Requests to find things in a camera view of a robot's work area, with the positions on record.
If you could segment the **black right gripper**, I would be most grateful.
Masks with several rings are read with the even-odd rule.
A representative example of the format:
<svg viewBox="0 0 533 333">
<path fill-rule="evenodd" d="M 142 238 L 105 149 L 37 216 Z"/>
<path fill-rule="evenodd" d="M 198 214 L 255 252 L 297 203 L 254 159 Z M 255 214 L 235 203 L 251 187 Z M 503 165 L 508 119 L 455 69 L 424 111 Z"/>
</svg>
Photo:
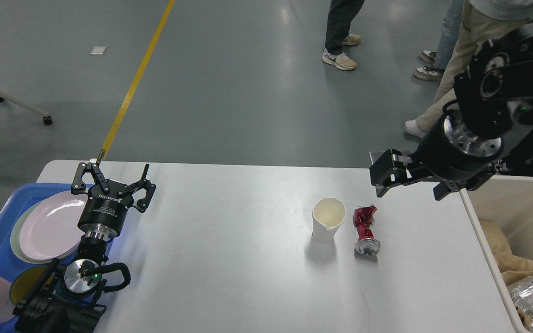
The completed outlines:
<svg viewBox="0 0 533 333">
<path fill-rule="evenodd" d="M 441 181 L 434 187 L 436 201 L 462 189 L 476 191 L 497 170 L 493 162 L 505 150 L 501 137 L 486 139 L 473 133 L 460 111 L 440 117 L 412 154 L 387 149 L 369 168 L 376 196 L 382 198 L 391 188 L 420 182 Z"/>
</svg>

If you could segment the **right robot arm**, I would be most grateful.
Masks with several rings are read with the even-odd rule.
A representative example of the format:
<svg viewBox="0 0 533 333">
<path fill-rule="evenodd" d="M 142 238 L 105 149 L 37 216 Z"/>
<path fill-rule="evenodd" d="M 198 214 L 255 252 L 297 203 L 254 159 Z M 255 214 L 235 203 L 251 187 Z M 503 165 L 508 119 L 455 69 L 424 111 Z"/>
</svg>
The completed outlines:
<svg viewBox="0 0 533 333">
<path fill-rule="evenodd" d="M 500 39 L 483 43 L 455 76 L 448 101 L 417 150 L 388 149 L 369 170 L 378 198 L 391 188 L 436 183 L 436 200 L 474 191 L 497 173 L 503 135 L 514 122 L 533 124 L 533 20 Z"/>
</svg>

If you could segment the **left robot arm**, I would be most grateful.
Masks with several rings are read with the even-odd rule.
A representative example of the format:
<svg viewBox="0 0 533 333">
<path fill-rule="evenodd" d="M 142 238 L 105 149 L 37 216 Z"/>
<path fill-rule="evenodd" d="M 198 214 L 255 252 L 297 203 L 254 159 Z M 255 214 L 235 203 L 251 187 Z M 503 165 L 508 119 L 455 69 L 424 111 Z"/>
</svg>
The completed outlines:
<svg viewBox="0 0 533 333">
<path fill-rule="evenodd" d="M 108 264 L 106 249 L 121 235 L 130 208 L 147 210 L 156 185 L 147 177 L 149 164 L 132 184 L 106 178 L 100 168 L 104 156 L 102 149 L 95 160 L 76 169 L 70 191 L 87 194 L 77 223 L 83 236 L 70 263 L 52 259 L 17 303 L 13 314 L 18 333 L 92 333 L 106 312 L 100 297 L 131 283 L 127 265 Z"/>
</svg>

